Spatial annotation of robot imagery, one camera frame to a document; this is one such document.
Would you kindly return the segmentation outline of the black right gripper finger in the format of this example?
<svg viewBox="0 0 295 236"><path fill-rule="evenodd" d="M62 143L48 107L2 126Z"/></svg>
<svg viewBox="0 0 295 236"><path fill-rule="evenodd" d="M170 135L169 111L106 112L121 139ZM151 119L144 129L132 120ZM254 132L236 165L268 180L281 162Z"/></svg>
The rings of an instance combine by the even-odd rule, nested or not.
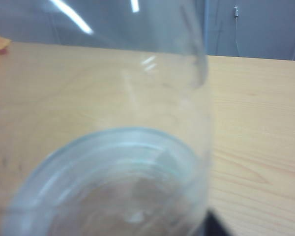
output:
<svg viewBox="0 0 295 236"><path fill-rule="evenodd" d="M204 220L204 236L231 236L223 222L212 210L208 210Z"/></svg>

